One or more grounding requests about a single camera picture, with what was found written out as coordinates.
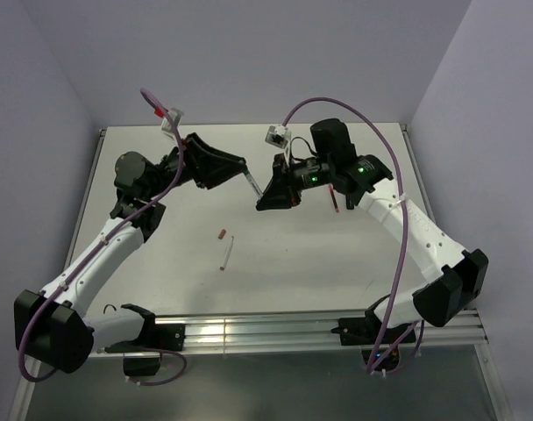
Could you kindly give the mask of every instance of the cable tie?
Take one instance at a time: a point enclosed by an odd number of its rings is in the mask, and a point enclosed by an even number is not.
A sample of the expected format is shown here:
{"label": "cable tie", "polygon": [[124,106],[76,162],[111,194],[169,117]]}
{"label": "cable tie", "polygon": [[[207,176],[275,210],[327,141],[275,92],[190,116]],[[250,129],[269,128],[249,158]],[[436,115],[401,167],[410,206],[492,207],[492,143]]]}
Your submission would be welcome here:
{"label": "cable tie", "polygon": [[391,208],[389,208],[390,211],[395,209],[397,206],[401,206],[402,202],[405,202],[407,200],[407,193],[403,193],[399,196],[399,200],[391,205]]}

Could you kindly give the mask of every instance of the metal frame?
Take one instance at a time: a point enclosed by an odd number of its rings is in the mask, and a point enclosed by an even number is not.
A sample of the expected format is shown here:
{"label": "metal frame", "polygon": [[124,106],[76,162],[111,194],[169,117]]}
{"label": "metal frame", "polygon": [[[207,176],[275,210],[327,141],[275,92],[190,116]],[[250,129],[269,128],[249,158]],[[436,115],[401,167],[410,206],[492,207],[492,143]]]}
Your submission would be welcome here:
{"label": "metal frame", "polygon": [[[429,217],[434,220],[434,214],[416,164],[407,130],[407,126],[402,126],[403,138],[420,186],[425,210]],[[102,129],[80,215],[68,250],[66,266],[69,265],[75,248],[89,190],[103,147],[104,135],[105,130]],[[187,355],[329,351],[350,349],[350,347],[340,345],[338,335],[330,333],[330,329],[338,326],[338,319],[362,317],[363,314],[364,311],[362,310],[327,310],[269,314],[159,316],[156,323],[183,323],[186,325],[183,353]],[[496,417],[501,421],[513,421],[500,377],[490,357],[487,335],[476,310],[460,312],[446,327],[428,326],[424,332],[423,345],[474,345]],[[412,344],[402,345],[402,347],[411,346]],[[89,357],[92,359],[113,359],[124,356],[153,357],[154,355],[153,353],[102,352],[92,353]],[[28,363],[31,365],[31,372],[37,373],[40,367],[39,362],[29,360]],[[10,421],[25,420],[33,390],[34,384],[22,378],[11,408]]]}
{"label": "metal frame", "polygon": [[[328,310],[288,313],[254,313],[207,316],[160,316],[157,325],[184,324],[185,355],[234,353],[290,353],[306,351],[336,351],[350,349],[341,346],[339,336],[330,333],[338,327],[340,318],[361,318],[361,310]],[[476,310],[460,312],[446,327],[429,326],[424,330],[424,346],[459,346],[486,344]],[[90,358],[123,358],[154,356],[153,353],[92,353]]]}
{"label": "metal frame", "polygon": [[[413,168],[415,170],[416,180],[418,181],[421,193],[423,195],[424,206],[426,207],[429,218],[436,222],[436,219],[434,218],[434,212],[432,212],[430,207],[428,195],[426,194],[423,178],[421,177],[420,170],[416,164],[415,153],[410,143],[409,126],[402,125],[401,130],[405,140],[405,145],[407,146],[407,151],[409,152],[411,163],[413,164]],[[479,360],[480,370],[483,374],[483,381],[491,399],[491,404],[493,405],[494,414],[497,420],[514,421],[514,415],[512,414],[512,410],[510,409],[510,405],[508,403],[508,397],[506,396],[504,388],[502,387],[501,378],[493,362],[491,347],[488,344],[488,339],[484,344],[474,345],[475,353],[477,354],[477,359]]]}

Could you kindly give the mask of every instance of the red marker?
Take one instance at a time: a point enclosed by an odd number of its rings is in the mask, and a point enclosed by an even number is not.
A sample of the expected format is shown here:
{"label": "red marker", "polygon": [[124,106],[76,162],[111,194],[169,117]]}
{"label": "red marker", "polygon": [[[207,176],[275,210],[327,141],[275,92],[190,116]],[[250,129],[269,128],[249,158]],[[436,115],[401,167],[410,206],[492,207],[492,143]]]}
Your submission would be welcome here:
{"label": "red marker", "polygon": [[333,189],[332,184],[329,184],[329,193],[330,193],[330,198],[333,199],[333,206],[335,207],[335,212],[339,213],[340,210],[338,209],[337,199],[335,198],[335,190]]}

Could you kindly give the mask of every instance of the white cable clip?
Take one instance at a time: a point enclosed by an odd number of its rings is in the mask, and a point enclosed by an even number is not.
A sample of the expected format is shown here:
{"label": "white cable clip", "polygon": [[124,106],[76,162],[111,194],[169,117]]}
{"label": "white cable clip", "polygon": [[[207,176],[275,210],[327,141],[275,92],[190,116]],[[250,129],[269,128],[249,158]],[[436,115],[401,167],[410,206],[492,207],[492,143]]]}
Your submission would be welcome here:
{"label": "white cable clip", "polygon": [[[177,128],[178,130],[179,123],[181,122],[181,118],[182,116],[185,115],[185,113],[182,112],[181,110],[177,110],[176,108],[170,108],[167,114],[169,114],[169,117],[173,119],[175,128]],[[163,119],[161,120],[161,131],[164,132],[167,136],[169,136],[173,140],[176,140],[176,138],[174,137],[173,127],[171,127],[171,125],[169,124],[169,121],[165,117],[163,117]]]}
{"label": "white cable clip", "polygon": [[285,125],[271,125],[266,132],[265,142],[286,149],[292,139],[292,132]]}
{"label": "white cable clip", "polygon": [[59,287],[61,287],[62,289],[64,289],[65,291],[68,291],[68,284],[66,283],[66,281],[60,281],[60,283],[58,284]]}
{"label": "white cable clip", "polygon": [[399,196],[399,200],[391,205],[391,207],[389,208],[389,211],[392,211],[397,206],[401,206],[401,203],[405,202],[406,200],[407,200],[407,193],[403,193],[402,195]]}

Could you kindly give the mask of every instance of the white marker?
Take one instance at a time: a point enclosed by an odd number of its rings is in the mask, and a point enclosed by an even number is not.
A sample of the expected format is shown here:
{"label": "white marker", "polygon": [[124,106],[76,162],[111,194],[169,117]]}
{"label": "white marker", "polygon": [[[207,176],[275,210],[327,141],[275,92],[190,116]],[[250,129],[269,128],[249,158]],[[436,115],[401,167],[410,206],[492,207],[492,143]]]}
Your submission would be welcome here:
{"label": "white marker", "polygon": [[230,241],[230,244],[228,245],[228,248],[225,249],[224,262],[222,263],[222,266],[220,266],[220,270],[225,270],[225,268],[228,266],[228,259],[230,259],[232,248],[233,248],[233,236],[231,236],[231,241]]}

